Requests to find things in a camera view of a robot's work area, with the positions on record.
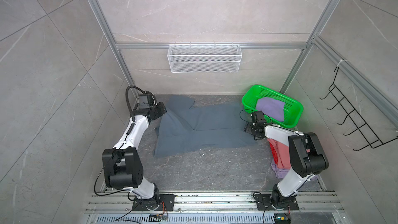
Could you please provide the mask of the grey blue t shirt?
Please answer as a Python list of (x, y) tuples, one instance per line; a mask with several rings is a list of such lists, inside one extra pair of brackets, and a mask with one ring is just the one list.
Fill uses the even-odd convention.
[(244, 131), (239, 102), (194, 106), (195, 100), (173, 95), (158, 128), (154, 157), (162, 158), (206, 147), (240, 148), (256, 144)]

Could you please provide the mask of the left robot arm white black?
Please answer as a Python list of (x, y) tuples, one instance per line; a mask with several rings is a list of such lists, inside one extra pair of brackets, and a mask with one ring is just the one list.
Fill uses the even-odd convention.
[(159, 202), (157, 186), (144, 177), (144, 167), (138, 154), (141, 139), (150, 123), (166, 114), (162, 102), (158, 103), (149, 91), (141, 91), (134, 107), (129, 101), (129, 86), (125, 98), (130, 113), (129, 123), (120, 140), (102, 153), (105, 185), (108, 188), (130, 191), (143, 201)]

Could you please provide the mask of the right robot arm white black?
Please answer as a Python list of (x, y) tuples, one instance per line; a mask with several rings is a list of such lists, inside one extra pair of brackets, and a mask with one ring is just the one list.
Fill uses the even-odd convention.
[(322, 145), (315, 133), (292, 131), (272, 124), (264, 118), (262, 111), (252, 111), (250, 116), (251, 122), (247, 122), (246, 132), (255, 140), (266, 139), (273, 146), (280, 163), (283, 161), (280, 150), (287, 152), (285, 164), (290, 169), (282, 181), (273, 187), (270, 206), (277, 210), (295, 209), (295, 197), (302, 186), (329, 167)]

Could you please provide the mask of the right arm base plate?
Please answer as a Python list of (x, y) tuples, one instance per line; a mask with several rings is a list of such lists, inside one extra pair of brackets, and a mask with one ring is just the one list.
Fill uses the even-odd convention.
[(271, 194), (261, 194), (255, 192), (253, 195), (257, 209), (259, 211), (298, 211), (299, 206), (296, 196), (282, 197), (279, 194), (272, 192)]

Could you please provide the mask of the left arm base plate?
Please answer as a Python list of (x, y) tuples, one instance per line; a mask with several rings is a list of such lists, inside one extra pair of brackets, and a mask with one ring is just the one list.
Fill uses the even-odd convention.
[(133, 211), (172, 211), (175, 204), (175, 195), (161, 194), (151, 199), (137, 199), (133, 203)]

